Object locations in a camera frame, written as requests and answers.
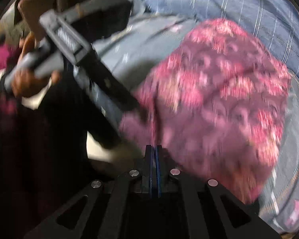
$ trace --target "floral fabric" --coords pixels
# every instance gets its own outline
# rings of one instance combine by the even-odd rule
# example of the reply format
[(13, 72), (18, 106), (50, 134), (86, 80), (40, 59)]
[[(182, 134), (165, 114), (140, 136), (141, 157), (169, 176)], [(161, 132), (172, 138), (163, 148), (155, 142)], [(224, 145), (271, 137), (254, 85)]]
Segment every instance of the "floral fabric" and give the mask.
[(257, 38), (234, 22), (207, 20), (136, 90), (148, 121), (126, 113), (121, 129), (249, 203), (277, 162), (289, 87), (287, 67)]

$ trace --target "magenta cloth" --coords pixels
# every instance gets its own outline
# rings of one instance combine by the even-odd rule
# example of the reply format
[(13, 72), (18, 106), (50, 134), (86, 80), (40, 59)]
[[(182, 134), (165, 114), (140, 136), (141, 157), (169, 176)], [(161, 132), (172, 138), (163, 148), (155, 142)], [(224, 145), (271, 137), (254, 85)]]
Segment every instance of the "magenta cloth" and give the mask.
[(249, 203), (277, 162), (289, 87), (286, 65), (259, 39), (207, 20), (136, 90), (147, 123), (129, 112), (120, 127), (143, 150), (161, 144), (182, 169)]
[(8, 44), (0, 46), (0, 70), (6, 69), (9, 65), (16, 65), (21, 52), (21, 48)]

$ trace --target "pink floral cloth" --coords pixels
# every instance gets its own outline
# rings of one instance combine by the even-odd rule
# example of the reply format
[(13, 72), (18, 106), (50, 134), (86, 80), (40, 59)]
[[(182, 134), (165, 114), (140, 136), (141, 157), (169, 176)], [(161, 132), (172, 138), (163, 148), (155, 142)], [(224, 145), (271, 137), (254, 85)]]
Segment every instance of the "pink floral cloth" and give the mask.
[(148, 121), (126, 113), (121, 129), (249, 203), (277, 162), (289, 86), (287, 67), (257, 38), (234, 22), (207, 20), (136, 90)]

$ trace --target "person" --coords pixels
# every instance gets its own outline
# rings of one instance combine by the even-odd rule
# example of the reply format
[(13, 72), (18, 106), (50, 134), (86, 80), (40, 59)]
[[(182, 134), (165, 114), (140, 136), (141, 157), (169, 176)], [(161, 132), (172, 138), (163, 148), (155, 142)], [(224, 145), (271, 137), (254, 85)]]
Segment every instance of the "person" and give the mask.
[(0, 70), (6, 68), (13, 68), (22, 52), (25, 40), (23, 38), (19, 41), (19, 46), (11, 46), (6, 43), (6, 35), (0, 34)]
[[(33, 37), (27, 38), (21, 56), (33, 48)], [(48, 78), (29, 70), (16, 74), (15, 97), (0, 95), (0, 238), (22, 238), (88, 182), (109, 179), (90, 165), (87, 131), (108, 148), (118, 143), (117, 133), (71, 72), (55, 76), (37, 110), (15, 98), (47, 85)]]

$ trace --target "gray fabric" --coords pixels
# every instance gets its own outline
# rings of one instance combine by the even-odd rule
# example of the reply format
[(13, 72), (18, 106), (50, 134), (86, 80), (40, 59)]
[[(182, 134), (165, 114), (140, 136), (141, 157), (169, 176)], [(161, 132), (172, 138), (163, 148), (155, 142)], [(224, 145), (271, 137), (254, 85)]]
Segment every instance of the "gray fabric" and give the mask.
[(228, 18), (258, 37), (299, 77), (299, 13), (289, 0), (144, 0), (153, 12)]
[[(143, 14), (131, 17), (125, 31), (93, 45), (113, 75), (128, 89), (133, 89), (153, 66), (179, 46), (195, 25), (194, 20), (181, 17)], [(122, 112), (97, 85), (90, 89), (89, 79), (82, 69), (74, 67), (74, 76), (113, 127), (118, 128)], [(299, 200), (299, 80), (294, 74), (292, 76), (285, 129), (275, 168), (277, 178), (269, 178), (260, 197), (260, 217), (278, 232), (294, 232), (299, 228), (299, 220), (291, 227), (286, 225), (295, 200)], [(277, 200), (279, 214), (275, 211), (272, 194)]]

